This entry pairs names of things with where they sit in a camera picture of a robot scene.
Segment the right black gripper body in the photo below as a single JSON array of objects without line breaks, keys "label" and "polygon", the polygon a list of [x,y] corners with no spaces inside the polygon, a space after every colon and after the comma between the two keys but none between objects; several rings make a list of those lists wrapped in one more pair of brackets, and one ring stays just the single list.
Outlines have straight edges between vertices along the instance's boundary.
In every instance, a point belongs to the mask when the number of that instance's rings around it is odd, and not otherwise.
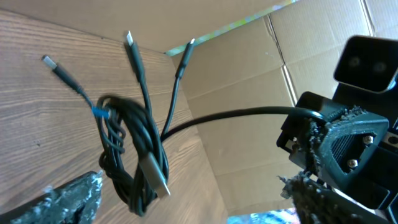
[{"label": "right black gripper body", "polygon": [[339,85],[333,98],[305,92],[277,146],[289,159],[371,209],[397,206],[397,88],[371,93]]}]

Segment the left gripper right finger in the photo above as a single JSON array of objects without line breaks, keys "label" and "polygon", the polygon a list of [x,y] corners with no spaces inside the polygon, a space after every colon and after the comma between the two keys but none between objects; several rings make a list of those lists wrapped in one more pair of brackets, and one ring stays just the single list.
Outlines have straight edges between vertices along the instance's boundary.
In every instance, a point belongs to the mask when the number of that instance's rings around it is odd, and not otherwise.
[{"label": "left gripper right finger", "polygon": [[388,223],[385,218],[354,204],[305,174],[297,174],[290,179],[279,179],[284,183],[281,195],[292,199],[301,223]]}]

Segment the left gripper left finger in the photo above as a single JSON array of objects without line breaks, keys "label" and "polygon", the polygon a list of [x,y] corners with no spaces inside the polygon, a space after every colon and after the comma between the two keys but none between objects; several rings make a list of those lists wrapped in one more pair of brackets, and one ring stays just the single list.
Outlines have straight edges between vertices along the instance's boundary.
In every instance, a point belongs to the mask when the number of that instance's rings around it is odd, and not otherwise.
[{"label": "left gripper left finger", "polygon": [[91,224],[101,204],[103,173],[89,171],[56,189],[1,214],[1,223]]}]

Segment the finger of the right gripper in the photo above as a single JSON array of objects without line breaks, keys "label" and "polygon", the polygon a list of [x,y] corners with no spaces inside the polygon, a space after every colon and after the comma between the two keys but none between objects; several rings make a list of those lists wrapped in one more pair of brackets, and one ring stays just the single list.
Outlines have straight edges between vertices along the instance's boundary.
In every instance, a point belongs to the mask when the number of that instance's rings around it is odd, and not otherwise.
[{"label": "finger of the right gripper", "polygon": [[326,121],[306,123],[306,170],[349,191],[355,187],[389,191],[374,156],[387,133],[387,118],[358,106],[335,111]]}]

